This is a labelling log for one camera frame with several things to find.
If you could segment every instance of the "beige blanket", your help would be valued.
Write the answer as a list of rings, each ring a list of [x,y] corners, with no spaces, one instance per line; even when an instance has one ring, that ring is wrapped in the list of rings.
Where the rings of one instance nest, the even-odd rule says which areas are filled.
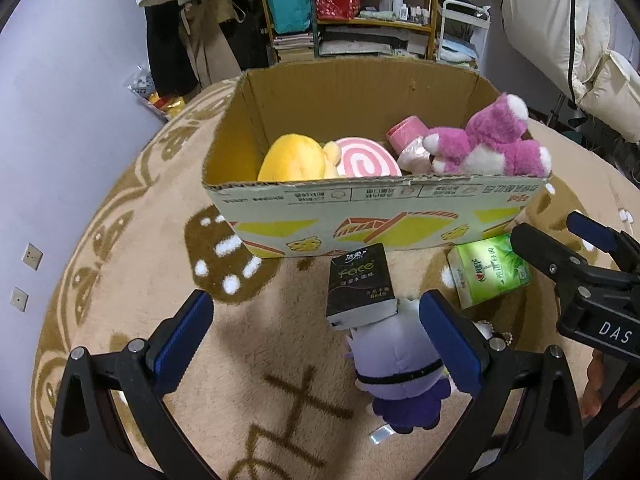
[[[234,294],[222,287],[228,273],[242,276],[252,255],[243,246],[222,257],[213,251],[232,231],[202,189],[200,168],[234,85],[207,89],[162,129],[82,235],[50,302],[36,354],[32,423],[38,464],[49,471],[56,391],[70,350],[84,345],[91,353],[117,351],[132,338],[148,337],[198,287],[214,298],[214,322],[165,403],[222,478],[411,479],[453,428],[468,396],[458,393],[444,402],[435,430],[373,446],[367,435],[381,421],[367,414],[370,399],[354,387],[352,365],[342,356],[344,334],[330,330],[324,319],[329,259],[261,260]],[[525,217],[591,263],[609,267],[610,258],[569,234],[564,219],[579,209],[629,230],[618,210],[640,218],[637,190],[552,130],[531,123],[530,131],[550,149],[555,176]],[[389,253],[388,262],[398,296],[417,298],[438,288],[457,302],[444,249]],[[465,312],[512,332],[519,349],[561,344],[576,389],[583,391],[591,350],[555,332],[558,313],[546,277],[537,275],[528,287]],[[136,452],[153,465],[126,404],[115,399]]]

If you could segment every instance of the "pink swirl lollipop plush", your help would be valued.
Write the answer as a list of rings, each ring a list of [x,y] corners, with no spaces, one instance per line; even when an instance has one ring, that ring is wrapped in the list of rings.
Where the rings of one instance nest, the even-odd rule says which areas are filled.
[[[338,174],[348,177],[401,176],[393,156],[377,142],[363,137],[345,137],[335,143],[342,150]]]

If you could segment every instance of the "yellow plush toy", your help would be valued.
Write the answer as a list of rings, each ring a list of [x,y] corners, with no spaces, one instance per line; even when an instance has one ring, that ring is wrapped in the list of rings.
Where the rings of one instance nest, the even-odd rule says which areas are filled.
[[[292,182],[337,178],[340,147],[335,142],[320,146],[311,137],[287,134],[279,137],[264,157],[258,182]]]

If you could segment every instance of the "human hand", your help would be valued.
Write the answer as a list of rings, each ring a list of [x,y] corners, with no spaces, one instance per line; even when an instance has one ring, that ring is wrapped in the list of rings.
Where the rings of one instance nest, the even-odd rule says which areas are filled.
[[[602,383],[604,382],[604,363],[602,362],[602,352],[599,350],[593,351],[593,359],[587,367],[587,386],[584,389],[584,395],[582,396],[582,402],[580,403],[580,414],[582,418],[588,416],[596,416],[602,408],[604,399],[600,393]],[[618,407],[624,406],[631,398],[640,391],[640,381],[631,386],[624,394],[620,396],[618,401]],[[640,399],[636,400],[630,408],[638,408],[640,406]]]

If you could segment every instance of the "wall socket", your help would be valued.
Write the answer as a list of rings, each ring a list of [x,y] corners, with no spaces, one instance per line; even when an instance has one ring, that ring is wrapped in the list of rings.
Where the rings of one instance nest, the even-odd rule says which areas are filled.
[[[24,256],[22,260],[31,267],[33,270],[38,270],[38,266],[40,265],[40,261],[42,259],[42,251],[39,248],[29,244],[27,246],[27,250],[24,251]]]
[[[24,312],[24,309],[27,307],[28,299],[29,295],[26,292],[20,290],[18,287],[14,287],[14,290],[11,293],[11,304],[15,308]]]

